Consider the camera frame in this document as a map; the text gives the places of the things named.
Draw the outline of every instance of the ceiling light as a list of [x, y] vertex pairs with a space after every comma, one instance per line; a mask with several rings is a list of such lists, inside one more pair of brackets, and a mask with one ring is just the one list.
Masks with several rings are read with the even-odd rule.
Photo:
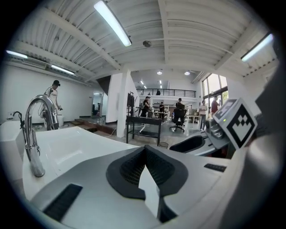
[[104, 1], [99, 1], [93, 6], [100, 15], [106, 20], [110, 27], [114, 30], [116, 35], [122, 41], [125, 46], [130, 46], [132, 44], [124, 28], [112, 13], [108, 5]]
[[11, 54], [11, 55], [16, 55], [16, 56], [19, 56], [19, 57], [22, 57], [22, 58], [25, 58], [25, 59], [28, 58], [28, 56], [26, 56], [24, 54], [21, 54], [21, 53], [18, 53], [18, 52], [13, 52], [13, 51], [9, 51], [9, 50], [6, 50], [6, 52]]
[[58, 66], [52, 65], [51, 67], [54, 68], [54, 69], [60, 70], [60, 71], [62, 71], [62, 72], [65, 72], [65, 73], [67, 73], [67, 74], [74, 75], [74, 72], [68, 71], [68, 70], [63, 69], [63, 68], [60, 68], [60, 67], [58, 67]]
[[243, 62], [248, 61], [252, 58], [256, 53], [258, 53], [263, 47], [268, 45], [274, 36], [273, 34], [266, 34], [264, 38], [262, 38], [251, 50], [249, 50], [245, 55], [241, 57]]

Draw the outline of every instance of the black office chair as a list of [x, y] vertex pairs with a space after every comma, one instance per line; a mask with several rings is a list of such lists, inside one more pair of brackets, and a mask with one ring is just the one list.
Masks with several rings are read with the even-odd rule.
[[174, 131], [176, 131], [177, 128], [179, 128], [179, 129], [183, 130], [183, 132], [185, 132], [185, 130], [183, 129], [182, 126], [183, 126], [183, 123], [185, 122], [184, 117], [185, 117], [186, 113], [187, 113], [187, 110], [175, 109], [174, 110], [173, 123], [175, 123], [176, 125], [173, 127], [170, 127], [170, 129], [174, 128], [175, 129]]

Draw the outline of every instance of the table leg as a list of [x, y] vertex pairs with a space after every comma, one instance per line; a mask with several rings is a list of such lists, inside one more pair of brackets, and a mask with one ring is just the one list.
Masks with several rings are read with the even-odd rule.
[[201, 122], [202, 122], [202, 117], [199, 117], [199, 124], [198, 124], [198, 130], [200, 130], [200, 127], [201, 127]]
[[161, 124], [159, 124], [157, 146], [159, 146], [160, 143], [160, 135], [161, 135]]
[[135, 126], [135, 123], [133, 122], [132, 139], [134, 139], [134, 126]]
[[127, 128], [126, 128], [126, 143], [128, 144], [128, 132], [129, 132], [129, 121], [127, 121]]

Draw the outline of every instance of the chrome faucet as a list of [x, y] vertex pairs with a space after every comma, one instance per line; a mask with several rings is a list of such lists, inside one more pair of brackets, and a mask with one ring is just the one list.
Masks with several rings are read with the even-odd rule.
[[25, 136], [27, 141], [25, 149], [34, 176], [42, 177], [45, 174], [45, 170], [40, 161], [40, 147], [37, 143], [36, 133], [35, 130], [32, 129], [32, 113], [37, 103], [42, 103], [44, 108], [46, 108], [46, 115], [49, 116], [52, 125], [59, 123], [59, 120], [53, 102], [46, 95], [37, 95], [29, 103], [25, 120]]

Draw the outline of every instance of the person in white shirt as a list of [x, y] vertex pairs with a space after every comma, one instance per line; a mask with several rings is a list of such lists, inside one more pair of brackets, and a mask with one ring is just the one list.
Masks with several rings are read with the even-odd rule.
[[[60, 86], [61, 84], [59, 83], [59, 81], [55, 80], [52, 84], [51, 87], [49, 87], [44, 95], [48, 96], [51, 101], [53, 102], [54, 106], [56, 106], [56, 108], [58, 108], [58, 110], [62, 110], [61, 106], [58, 105], [58, 101], [57, 101], [57, 97], [58, 97], [58, 91], [57, 91], [57, 88]], [[50, 119], [49, 119], [49, 116], [46, 115], [46, 111], [43, 110], [43, 117], [45, 118], [45, 121], [46, 121], [46, 129], [48, 131], [50, 131], [52, 129], [52, 126], [51, 126], [51, 122], [50, 122]], [[55, 127], [55, 130], [57, 130], [59, 128], [59, 124], [55, 124], [54, 125]]]
[[205, 126], [206, 126], [206, 115], [207, 115], [207, 106], [206, 106], [205, 100], [202, 101], [202, 104], [201, 104], [200, 109], [199, 109], [199, 114], [202, 117], [200, 130], [203, 131], [205, 129]]

